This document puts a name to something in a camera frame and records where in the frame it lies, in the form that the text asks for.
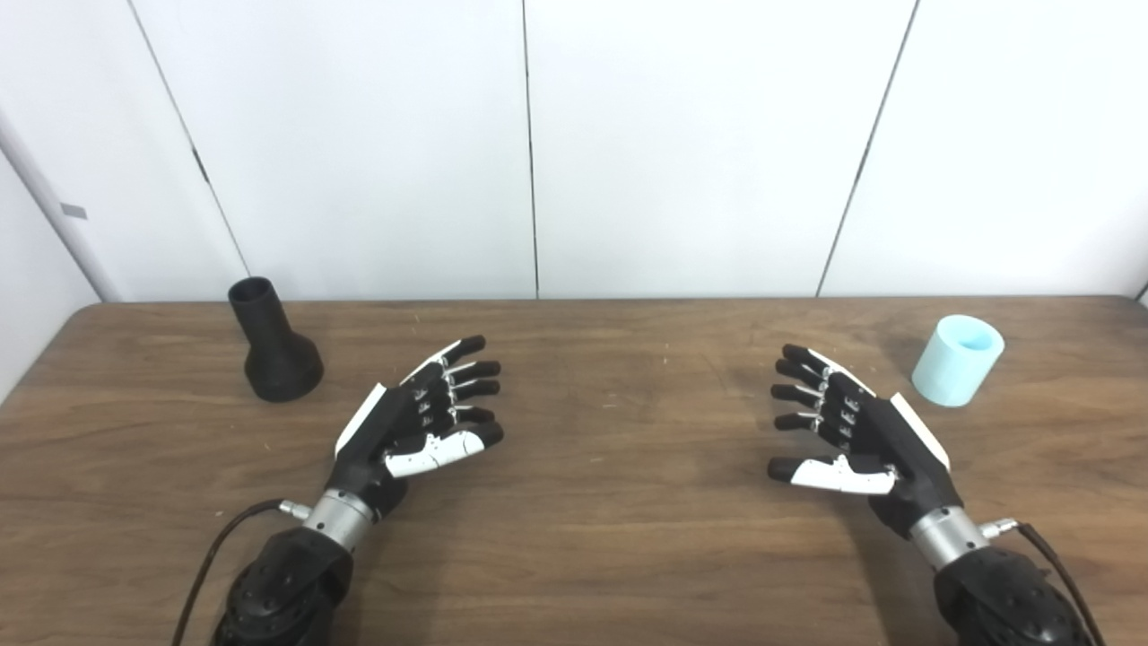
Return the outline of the white and black right hand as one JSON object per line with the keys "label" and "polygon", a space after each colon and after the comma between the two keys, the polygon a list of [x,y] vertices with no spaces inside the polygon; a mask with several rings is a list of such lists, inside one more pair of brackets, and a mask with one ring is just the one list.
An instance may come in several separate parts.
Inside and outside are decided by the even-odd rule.
{"label": "white and black right hand", "polygon": [[902,539],[931,512],[961,507],[951,458],[901,394],[879,397],[843,365],[814,349],[785,344],[775,364],[788,383],[776,400],[802,408],[778,415],[779,431],[810,431],[837,450],[832,457],[774,457],[771,481],[864,495],[879,522]]}

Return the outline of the white and black left hand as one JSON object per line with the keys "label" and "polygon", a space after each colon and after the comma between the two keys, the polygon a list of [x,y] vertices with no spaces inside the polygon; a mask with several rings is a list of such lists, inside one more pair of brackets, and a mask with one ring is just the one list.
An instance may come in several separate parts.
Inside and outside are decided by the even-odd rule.
{"label": "white and black left hand", "polygon": [[336,442],[327,490],[364,504],[377,522],[403,500],[408,478],[501,444],[492,411],[468,402],[501,392],[501,363],[472,360],[484,345],[464,336],[397,386],[374,386]]}

